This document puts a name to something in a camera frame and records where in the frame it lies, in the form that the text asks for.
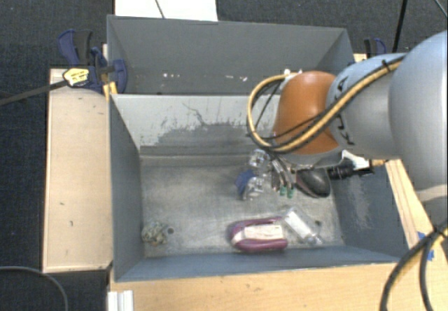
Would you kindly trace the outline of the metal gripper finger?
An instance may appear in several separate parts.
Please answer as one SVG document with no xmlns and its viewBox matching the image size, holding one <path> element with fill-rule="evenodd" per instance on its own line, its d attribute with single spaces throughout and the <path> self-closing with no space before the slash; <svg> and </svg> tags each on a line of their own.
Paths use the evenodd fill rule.
<svg viewBox="0 0 448 311">
<path fill-rule="evenodd" d="M 252 200 L 264 193 L 264 179 L 251 177 L 243 185 L 242 200 Z"/>
<path fill-rule="evenodd" d="M 254 172 L 268 172 L 270 170 L 270 162 L 270 155 L 266 151 L 257 148 L 250 154 L 248 166 Z"/>
</svg>

